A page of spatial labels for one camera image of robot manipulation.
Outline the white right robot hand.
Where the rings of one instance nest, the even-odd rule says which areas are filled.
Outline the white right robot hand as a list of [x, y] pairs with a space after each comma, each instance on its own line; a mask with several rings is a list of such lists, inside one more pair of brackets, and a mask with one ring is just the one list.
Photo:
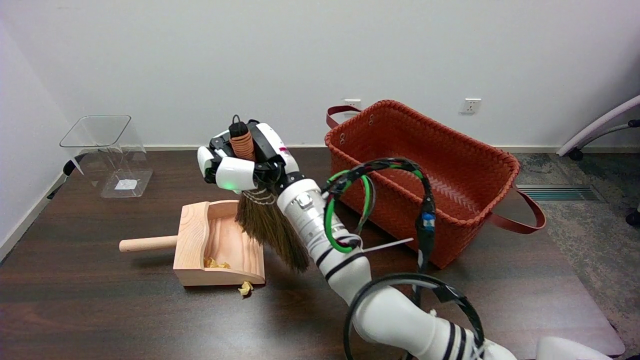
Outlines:
[[207, 183], [237, 193], [266, 191], [279, 196], [306, 176], [274, 129], [234, 116], [227, 130], [197, 150], [199, 171]]

